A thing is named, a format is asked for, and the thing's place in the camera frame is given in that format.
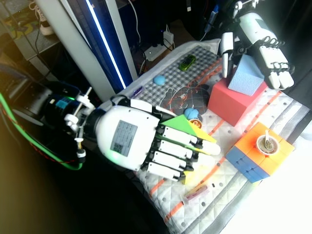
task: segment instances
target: gray stripe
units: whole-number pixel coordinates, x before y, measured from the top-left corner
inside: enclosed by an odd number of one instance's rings
[[[283,130],[279,134],[282,138],[287,139],[293,132],[297,124],[304,118],[304,116],[309,112],[308,107],[301,106],[297,113],[285,124]]]
[[[214,205],[224,196],[224,194],[227,192],[227,190],[236,182],[237,178],[241,175],[241,172],[237,172],[231,181],[223,188],[223,190],[216,196],[216,198],[210,203],[210,205],[204,210],[204,212],[198,216],[193,223],[191,223],[187,229],[182,232],[183,234],[186,234],[190,232],[201,220],[201,218],[205,217],[209,212],[214,208]]]
[[[253,184],[247,181],[236,196],[230,201],[214,222],[203,232],[203,234],[219,234],[231,218],[235,215],[236,211],[240,207],[243,199],[253,191]]]
[[[274,121],[274,123],[271,125],[270,129],[274,130],[277,124],[284,119],[286,116],[286,113],[297,103],[297,101],[292,100],[292,102],[289,104],[289,106],[277,117],[277,119]]]

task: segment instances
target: power strip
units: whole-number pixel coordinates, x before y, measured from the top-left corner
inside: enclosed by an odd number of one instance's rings
[[[167,47],[172,46],[174,43],[174,35],[169,32],[164,32],[164,45],[158,44],[156,47],[151,46],[148,48],[144,54],[146,57],[146,60],[152,62],[154,61],[158,56],[160,56],[162,53],[164,53],[167,50]]]

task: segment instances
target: qr code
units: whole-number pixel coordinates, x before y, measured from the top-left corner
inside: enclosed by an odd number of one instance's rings
[[[114,150],[115,152],[117,152],[117,153],[120,153],[120,154],[121,154],[122,148],[123,148],[123,146],[122,146],[122,145],[120,145],[120,144],[118,144],[118,143],[115,143],[115,144],[114,144],[114,148],[113,148],[113,150]]]

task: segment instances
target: rubik's cube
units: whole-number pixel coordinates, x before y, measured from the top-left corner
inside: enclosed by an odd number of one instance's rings
[[[252,183],[271,176],[294,150],[292,145],[268,129],[269,134],[279,142],[279,152],[271,156],[260,153],[256,141],[267,129],[262,123],[257,123],[226,155],[226,159]]]

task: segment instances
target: quilted mat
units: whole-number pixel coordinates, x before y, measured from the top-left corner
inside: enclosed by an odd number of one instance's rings
[[[181,182],[165,180],[144,171],[139,171],[137,177],[170,233],[218,234],[235,214],[239,204],[257,186],[225,159],[226,152],[258,121],[287,139],[309,109],[284,93],[268,88],[252,111],[233,127],[207,109],[211,88],[220,80],[220,58],[200,43],[180,48],[180,51],[184,54],[177,53],[174,59],[171,58],[171,63],[155,69],[152,76],[152,73],[148,77],[146,75],[147,81],[136,82],[136,87],[145,83],[144,92],[137,98],[170,109],[178,115],[187,107],[199,110],[202,129],[215,138],[222,149],[220,155],[214,156],[215,166],[202,178],[202,181],[209,180],[216,187],[186,205],[181,196],[190,188]],[[182,72],[178,65],[189,54],[196,56],[196,62],[187,72]],[[165,85],[158,86],[152,82],[157,74],[166,77]]]

